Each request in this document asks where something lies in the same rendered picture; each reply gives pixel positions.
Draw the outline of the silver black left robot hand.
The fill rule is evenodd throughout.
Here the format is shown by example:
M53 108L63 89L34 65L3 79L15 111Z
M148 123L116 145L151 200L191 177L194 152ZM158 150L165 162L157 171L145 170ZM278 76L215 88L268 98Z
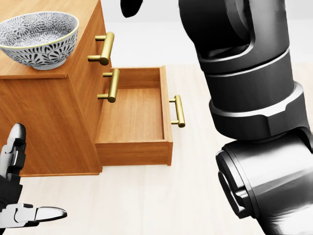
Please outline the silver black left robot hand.
M25 163L25 149L26 128L15 123L0 153L0 235L7 228L35 227L41 222L67 217L62 208L35 208L32 204L19 203L22 192L20 171Z

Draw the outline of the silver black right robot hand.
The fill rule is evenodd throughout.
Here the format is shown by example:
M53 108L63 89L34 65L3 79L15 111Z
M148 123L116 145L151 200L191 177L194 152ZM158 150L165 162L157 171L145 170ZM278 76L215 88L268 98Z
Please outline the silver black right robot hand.
M132 17L137 14L143 0L120 0L120 7L125 18Z

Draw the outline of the wooden cabinet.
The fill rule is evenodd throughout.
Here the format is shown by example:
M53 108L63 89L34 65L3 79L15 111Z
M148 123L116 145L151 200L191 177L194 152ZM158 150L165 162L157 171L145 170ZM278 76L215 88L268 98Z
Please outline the wooden cabinet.
M0 150L12 126L26 128L22 176L95 175L102 171L95 136L111 69L88 56L101 53L105 35L100 0L0 0L0 22L30 12L68 12L79 19L78 40L66 62L36 70L0 51Z

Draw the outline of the black white patterned bowl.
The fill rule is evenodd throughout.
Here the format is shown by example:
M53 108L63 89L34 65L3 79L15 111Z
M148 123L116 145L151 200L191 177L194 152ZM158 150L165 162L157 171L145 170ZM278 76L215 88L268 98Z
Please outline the black white patterned bowl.
M74 51L79 20L59 11L41 11L0 23L0 50L13 61L37 70L55 69Z

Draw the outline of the open wooden drawer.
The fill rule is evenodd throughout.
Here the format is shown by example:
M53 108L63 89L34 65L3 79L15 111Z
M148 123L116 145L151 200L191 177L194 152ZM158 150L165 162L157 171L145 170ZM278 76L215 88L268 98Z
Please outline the open wooden drawer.
M120 68L114 103L103 102L95 146L103 166L171 165L165 67Z

